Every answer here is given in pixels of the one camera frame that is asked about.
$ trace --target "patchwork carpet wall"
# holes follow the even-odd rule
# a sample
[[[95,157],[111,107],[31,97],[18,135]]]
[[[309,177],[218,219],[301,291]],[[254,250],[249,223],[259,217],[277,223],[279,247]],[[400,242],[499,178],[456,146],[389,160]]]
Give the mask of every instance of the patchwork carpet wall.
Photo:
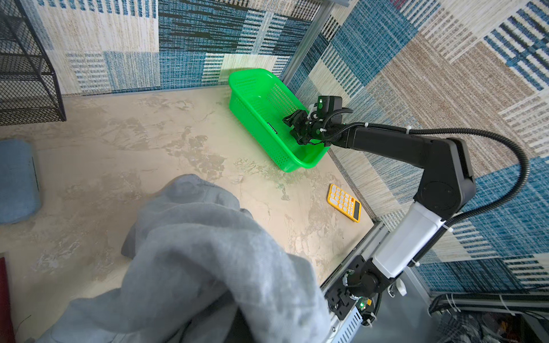
[[[456,224],[422,260],[435,291],[498,291],[549,284],[549,1],[353,0],[333,10],[289,87],[304,104],[340,95],[367,121],[414,128],[475,127],[517,142],[531,161],[510,203]],[[477,178],[465,210],[506,193],[515,157],[465,136]],[[422,171],[331,149],[372,217],[394,228]]]
[[[281,75],[319,0],[22,0],[63,94],[226,83]]]

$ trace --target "wire mesh shelf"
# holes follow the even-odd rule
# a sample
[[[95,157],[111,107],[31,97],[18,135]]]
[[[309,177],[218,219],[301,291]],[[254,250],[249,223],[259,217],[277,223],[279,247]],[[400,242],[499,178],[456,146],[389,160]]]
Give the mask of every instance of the wire mesh shelf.
[[[0,126],[65,121],[59,83],[19,0],[0,0]]]

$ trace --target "green plastic basket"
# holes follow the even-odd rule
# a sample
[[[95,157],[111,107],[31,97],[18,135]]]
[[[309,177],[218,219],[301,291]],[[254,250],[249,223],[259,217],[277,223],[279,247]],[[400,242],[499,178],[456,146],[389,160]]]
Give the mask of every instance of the green plastic basket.
[[[273,73],[265,69],[237,71],[229,77],[229,86],[232,113],[283,171],[313,168],[328,151],[323,144],[299,145],[290,135],[282,118],[305,107]]]

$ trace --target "gray cloth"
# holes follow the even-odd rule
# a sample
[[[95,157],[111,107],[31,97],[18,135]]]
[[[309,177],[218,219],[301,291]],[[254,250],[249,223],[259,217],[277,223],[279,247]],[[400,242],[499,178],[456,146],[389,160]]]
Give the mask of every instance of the gray cloth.
[[[215,343],[246,329],[257,342],[327,336],[309,262],[286,254],[234,195],[196,175],[141,209],[122,254],[133,258],[122,287],[71,301],[38,343]]]

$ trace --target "yellow calculator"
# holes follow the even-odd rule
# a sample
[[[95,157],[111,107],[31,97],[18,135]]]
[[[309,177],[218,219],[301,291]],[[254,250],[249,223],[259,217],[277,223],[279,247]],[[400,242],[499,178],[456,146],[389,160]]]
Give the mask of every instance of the yellow calculator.
[[[335,184],[328,189],[328,203],[355,222],[360,222],[360,202]]]

